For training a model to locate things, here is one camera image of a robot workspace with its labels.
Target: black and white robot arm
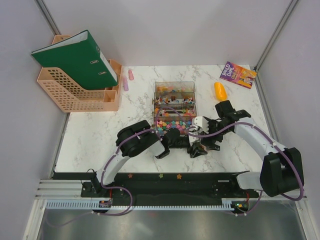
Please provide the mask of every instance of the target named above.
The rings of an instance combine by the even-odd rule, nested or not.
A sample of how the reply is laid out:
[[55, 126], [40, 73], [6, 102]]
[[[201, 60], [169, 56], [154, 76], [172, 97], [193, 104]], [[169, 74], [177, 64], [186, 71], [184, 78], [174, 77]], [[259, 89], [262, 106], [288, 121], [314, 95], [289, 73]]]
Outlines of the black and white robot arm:
[[[192, 120], [192, 126], [188, 129], [189, 135], [180, 136], [178, 129], [171, 128], [161, 137], [161, 140], [155, 132], [151, 131], [133, 137], [120, 147], [119, 153], [106, 170], [101, 169], [97, 172], [98, 179], [101, 179], [102, 173], [105, 172], [102, 182], [104, 185], [111, 184], [126, 161], [146, 149], [149, 149], [158, 159], [164, 158], [170, 153], [170, 149], [175, 148], [186, 149], [191, 158], [205, 155], [209, 150], [219, 151], [220, 146], [216, 142], [221, 142], [223, 135], [234, 132], [243, 138], [263, 160], [261, 172], [246, 171], [234, 175], [233, 182], [237, 188], [262, 190], [270, 197], [298, 189], [296, 175], [283, 155], [291, 161], [302, 185], [304, 184], [301, 155], [296, 148], [286, 148], [260, 128], [257, 130], [251, 115], [245, 110], [236, 111], [229, 101], [220, 102], [215, 107], [220, 118], [195, 117]], [[117, 135], [116, 145], [119, 146], [127, 138], [150, 128], [151, 126], [144, 120], [122, 129]]]

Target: white wall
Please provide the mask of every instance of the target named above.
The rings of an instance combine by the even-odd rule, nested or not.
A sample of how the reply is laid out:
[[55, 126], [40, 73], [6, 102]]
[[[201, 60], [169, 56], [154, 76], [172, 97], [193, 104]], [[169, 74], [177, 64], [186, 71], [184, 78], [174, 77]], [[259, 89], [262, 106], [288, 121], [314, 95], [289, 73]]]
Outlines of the white wall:
[[302, 154], [307, 196], [320, 224], [320, 1], [300, 1], [260, 70], [280, 138]]
[[35, 2], [1, 0], [0, 33], [0, 239], [19, 240], [65, 115], [36, 83], [30, 52], [53, 34]]
[[290, 0], [44, 0], [63, 34], [88, 29], [125, 66], [255, 65]]

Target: orange cylinder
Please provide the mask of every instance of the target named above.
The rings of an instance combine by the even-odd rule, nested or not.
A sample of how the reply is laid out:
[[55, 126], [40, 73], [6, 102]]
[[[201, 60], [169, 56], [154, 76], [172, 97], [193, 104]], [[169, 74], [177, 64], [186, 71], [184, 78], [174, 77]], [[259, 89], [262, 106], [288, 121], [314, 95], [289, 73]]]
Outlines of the orange cylinder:
[[218, 101], [222, 102], [227, 100], [228, 96], [225, 90], [225, 87], [222, 85], [220, 82], [215, 82], [214, 83], [214, 92], [215, 92], [215, 97], [218, 99]]

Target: perforated basket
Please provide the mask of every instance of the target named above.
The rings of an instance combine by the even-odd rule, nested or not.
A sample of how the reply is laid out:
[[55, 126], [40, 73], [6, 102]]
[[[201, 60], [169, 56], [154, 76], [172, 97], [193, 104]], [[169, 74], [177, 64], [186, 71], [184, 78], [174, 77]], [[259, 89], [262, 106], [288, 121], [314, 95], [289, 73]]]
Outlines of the perforated basket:
[[[56, 35], [53, 44], [68, 37], [69, 35]], [[58, 67], [43, 67], [37, 82], [65, 113], [117, 111], [122, 84], [122, 65], [112, 59], [109, 63], [119, 79], [119, 84], [103, 90], [82, 88]]]

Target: marble table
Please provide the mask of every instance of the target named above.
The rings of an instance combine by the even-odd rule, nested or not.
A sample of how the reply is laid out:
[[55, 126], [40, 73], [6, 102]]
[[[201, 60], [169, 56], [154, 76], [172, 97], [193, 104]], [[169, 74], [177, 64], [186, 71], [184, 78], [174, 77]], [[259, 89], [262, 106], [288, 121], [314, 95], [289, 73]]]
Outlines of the marble table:
[[[155, 82], [195, 82], [198, 116], [218, 118], [214, 83], [223, 83], [228, 99], [236, 110], [245, 109], [257, 125], [269, 133], [255, 84], [252, 89], [219, 79], [223, 65], [136, 66], [124, 67], [129, 91], [122, 89], [117, 112], [71, 113], [55, 167], [55, 172], [99, 170], [116, 150], [117, 133], [122, 128], [147, 120], [153, 122], [152, 100]], [[120, 170], [127, 173], [240, 172], [260, 171], [262, 160], [238, 135], [230, 132], [218, 143], [220, 151], [190, 158], [185, 149], [172, 149], [170, 155], [156, 159], [146, 150], [133, 157]]]

